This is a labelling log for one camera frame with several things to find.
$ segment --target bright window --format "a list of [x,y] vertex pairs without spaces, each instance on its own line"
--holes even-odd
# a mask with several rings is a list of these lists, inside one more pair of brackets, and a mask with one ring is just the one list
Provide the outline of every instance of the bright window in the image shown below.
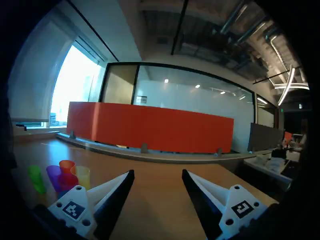
[[67,125],[69,102],[87,102],[92,82],[101,67],[75,46],[71,46],[54,88],[50,126]]

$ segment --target gray panel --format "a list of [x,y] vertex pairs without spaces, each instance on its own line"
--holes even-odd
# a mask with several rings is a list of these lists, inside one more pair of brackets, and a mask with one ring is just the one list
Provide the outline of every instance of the gray panel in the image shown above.
[[281,143],[283,130],[252,123],[248,151],[261,151],[275,148]]

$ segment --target red cup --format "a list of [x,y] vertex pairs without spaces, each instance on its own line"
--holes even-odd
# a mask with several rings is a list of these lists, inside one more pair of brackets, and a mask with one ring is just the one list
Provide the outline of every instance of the red cup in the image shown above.
[[62,173],[70,173],[71,174],[71,169],[75,166],[76,164],[73,161],[70,160],[62,160],[59,162],[59,166],[61,169]]
[[71,173],[62,173],[58,177],[58,184],[60,185],[61,191],[70,190],[78,185],[78,178]]

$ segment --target orange cup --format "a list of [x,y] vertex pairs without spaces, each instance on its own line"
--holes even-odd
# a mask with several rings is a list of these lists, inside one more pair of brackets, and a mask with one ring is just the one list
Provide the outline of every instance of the orange cup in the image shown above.
[[71,169],[75,166],[76,164],[73,161],[70,160],[62,160],[59,162],[59,166],[61,169],[62,173],[70,173],[71,174]]

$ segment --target table surface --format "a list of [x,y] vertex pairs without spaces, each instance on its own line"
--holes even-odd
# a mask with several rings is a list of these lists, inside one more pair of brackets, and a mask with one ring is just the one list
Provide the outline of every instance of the table surface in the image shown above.
[[[184,168],[225,188],[240,184],[267,206],[276,203],[218,164],[140,162],[91,152],[57,139],[19,143],[14,153],[18,168],[12,170],[12,175],[31,208],[56,201],[45,169],[61,160],[90,168],[91,187],[133,169],[135,180],[110,239],[206,239],[181,178]],[[38,194],[28,178],[27,167],[32,164],[42,169],[45,195]]]

